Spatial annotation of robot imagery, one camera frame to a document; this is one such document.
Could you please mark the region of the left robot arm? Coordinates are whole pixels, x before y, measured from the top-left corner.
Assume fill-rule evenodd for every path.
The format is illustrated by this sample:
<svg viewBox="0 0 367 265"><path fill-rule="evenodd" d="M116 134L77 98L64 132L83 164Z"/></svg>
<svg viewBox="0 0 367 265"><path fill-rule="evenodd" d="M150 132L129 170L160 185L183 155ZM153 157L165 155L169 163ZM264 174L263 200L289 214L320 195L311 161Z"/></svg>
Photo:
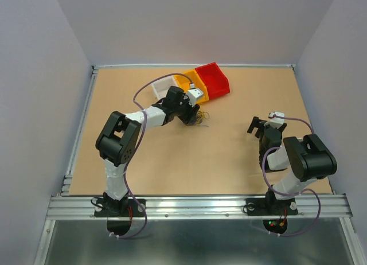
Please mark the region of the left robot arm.
<svg viewBox="0 0 367 265"><path fill-rule="evenodd" d="M120 217L131 212L126 184L127 165L132 160L146 130L164 126L178 117L183 124L193 124L200 109L198 101L204 93L198 88L185 92L171 86L164 98L144 110L123 114L111 113L96 140L96 149L104 162L106 189L91 204L96 217Z"/></svg>

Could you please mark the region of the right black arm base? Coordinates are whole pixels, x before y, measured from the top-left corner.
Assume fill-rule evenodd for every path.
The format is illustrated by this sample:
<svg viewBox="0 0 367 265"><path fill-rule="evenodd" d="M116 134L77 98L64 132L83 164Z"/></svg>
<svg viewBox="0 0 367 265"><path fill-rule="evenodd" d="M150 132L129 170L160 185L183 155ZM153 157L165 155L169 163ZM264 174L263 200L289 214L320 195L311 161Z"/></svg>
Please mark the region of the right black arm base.
<svg viewBox="0 0 367 265"><path fill-rule="evenodd" d="M261 198L247 198L243 206L243 212L249 216L280 216L297 215L298 209L295 199L289 200L267 200Z"/></svg>

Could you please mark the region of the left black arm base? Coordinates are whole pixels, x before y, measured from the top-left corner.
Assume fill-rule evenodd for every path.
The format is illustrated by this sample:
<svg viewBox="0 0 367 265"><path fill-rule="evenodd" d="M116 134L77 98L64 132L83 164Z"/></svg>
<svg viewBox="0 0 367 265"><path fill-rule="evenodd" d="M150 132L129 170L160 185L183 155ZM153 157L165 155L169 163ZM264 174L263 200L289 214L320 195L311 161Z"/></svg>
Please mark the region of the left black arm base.
<svg viewBox="0 0 367 265"><path fill-rule="evenodd" d="M91 204L95 209L95 217L144 217L142 208L130 197L124 197L120 201L93 197Z"/></svg>

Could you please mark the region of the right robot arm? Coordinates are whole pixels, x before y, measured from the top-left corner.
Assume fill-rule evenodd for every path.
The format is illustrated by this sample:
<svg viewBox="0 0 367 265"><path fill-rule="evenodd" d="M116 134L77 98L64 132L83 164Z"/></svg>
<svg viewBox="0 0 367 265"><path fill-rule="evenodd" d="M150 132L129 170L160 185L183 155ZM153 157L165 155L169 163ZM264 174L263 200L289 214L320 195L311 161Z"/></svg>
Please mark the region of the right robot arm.
<svg viewBox="0 0 367 265"><path fill-rule="evenodd" d="M279 182L266 182L262 198L248 198L244 207L250 216L297 215L295 196L315 181L337 171L337 161L314 132L299 139L284 137L287 117L272 112L268 120L253 117L247 132L259 140L259 165L264 175L288 170Z"/></svg>

